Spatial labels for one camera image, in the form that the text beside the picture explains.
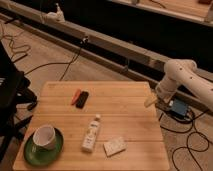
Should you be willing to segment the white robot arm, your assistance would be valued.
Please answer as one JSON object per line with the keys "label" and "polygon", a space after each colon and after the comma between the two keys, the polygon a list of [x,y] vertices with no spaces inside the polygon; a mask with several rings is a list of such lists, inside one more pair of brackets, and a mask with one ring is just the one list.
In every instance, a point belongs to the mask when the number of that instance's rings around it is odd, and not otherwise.
{"label": "white robot arm", "polygon": [[213,112],[213,83],[196,74],[197,64],[189,59],[171,59],[164,64],[165,75],[144,102],[145,107],[158,100],[168,102],[183,85]]}

